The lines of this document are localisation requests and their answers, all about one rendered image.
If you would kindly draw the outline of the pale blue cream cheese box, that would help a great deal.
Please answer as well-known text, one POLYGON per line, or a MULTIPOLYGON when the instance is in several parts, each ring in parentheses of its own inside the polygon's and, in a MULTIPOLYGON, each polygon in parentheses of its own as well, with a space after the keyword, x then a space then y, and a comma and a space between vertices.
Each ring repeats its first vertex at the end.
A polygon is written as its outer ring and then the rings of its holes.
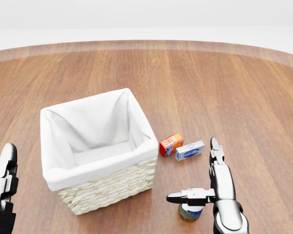
POLYGON ((193 142, 187 145, 176 148, 175 159, 181 161, 202 153, 204 149, 204 142, 202 140, 193 142))

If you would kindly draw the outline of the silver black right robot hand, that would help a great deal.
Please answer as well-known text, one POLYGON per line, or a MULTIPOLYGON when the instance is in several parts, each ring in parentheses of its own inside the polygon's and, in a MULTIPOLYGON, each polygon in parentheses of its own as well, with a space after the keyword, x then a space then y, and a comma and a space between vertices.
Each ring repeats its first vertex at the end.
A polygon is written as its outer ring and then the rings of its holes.
POLYGON ((213 204, 214 234, 250 234, 249 222, 236 200, 234 181, 229 166, 224 162, 222 146, 215 137, 210 139, 209 178, 210 189, 191 188, 171 193, 167 202, 204 206, 213 204))

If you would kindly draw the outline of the red butter box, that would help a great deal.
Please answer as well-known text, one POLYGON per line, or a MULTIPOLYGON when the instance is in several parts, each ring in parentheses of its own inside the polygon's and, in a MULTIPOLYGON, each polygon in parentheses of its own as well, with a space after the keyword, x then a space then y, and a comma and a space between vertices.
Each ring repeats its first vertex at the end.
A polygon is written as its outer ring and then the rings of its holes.
POLYGON ((183 146, 184 138, 175 133, 159 143, 159 152, 163 157, 167 157, 176 151, 176 148, 183 146))

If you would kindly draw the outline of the white lined wicker basket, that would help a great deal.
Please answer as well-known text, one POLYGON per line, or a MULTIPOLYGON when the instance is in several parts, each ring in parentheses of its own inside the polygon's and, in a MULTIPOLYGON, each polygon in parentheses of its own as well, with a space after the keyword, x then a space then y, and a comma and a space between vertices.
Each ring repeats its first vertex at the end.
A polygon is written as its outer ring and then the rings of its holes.
POLYGON ((151 189, 159 143, 130 89, 45 107, 42 175, 75 215, 151 189))

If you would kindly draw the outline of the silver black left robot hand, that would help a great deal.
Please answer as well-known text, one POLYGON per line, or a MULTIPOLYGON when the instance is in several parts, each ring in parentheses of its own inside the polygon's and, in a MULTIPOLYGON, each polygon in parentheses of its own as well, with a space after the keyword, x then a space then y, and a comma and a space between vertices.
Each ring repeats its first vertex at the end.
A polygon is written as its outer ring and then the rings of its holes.
POLYGON ((16 214, 11 197, 17 192, 17 148, 6 143, 0 155, 0 234, 12 234, 16 214))

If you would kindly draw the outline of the alphabet soup tin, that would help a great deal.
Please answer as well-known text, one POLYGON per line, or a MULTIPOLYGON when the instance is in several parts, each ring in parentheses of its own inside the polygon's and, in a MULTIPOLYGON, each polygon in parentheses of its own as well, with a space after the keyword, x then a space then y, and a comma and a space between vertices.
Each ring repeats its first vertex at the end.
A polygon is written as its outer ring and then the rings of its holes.
POLYGON ((200 217, 204 206, 189 206, 180 204, 178 208, 179 216, 186 222, 195 222, 200 217))

